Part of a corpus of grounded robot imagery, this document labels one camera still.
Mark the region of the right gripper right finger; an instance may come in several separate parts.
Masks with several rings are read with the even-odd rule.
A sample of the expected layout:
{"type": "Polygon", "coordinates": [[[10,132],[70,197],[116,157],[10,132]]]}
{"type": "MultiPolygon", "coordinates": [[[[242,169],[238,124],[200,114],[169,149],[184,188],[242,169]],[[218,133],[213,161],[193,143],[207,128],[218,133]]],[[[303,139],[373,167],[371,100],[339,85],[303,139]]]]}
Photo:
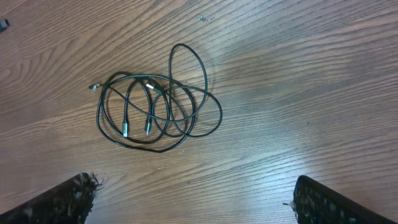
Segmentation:
{"type": "Polygon", "coordinates": [[[287,205],[298,224],[397,224],[306,175],[298,177],[287,205]]]}

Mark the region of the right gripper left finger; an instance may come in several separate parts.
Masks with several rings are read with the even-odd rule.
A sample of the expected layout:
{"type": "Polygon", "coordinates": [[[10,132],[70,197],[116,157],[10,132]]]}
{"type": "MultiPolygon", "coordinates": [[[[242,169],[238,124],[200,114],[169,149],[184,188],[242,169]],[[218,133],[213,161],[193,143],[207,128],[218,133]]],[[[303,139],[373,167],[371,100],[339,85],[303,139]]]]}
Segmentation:
{"type": "Polygon", "coordinates": [[[94,174],[79,173],[2,213],[1,224],[84,224],[102,188],[94,174]]]}

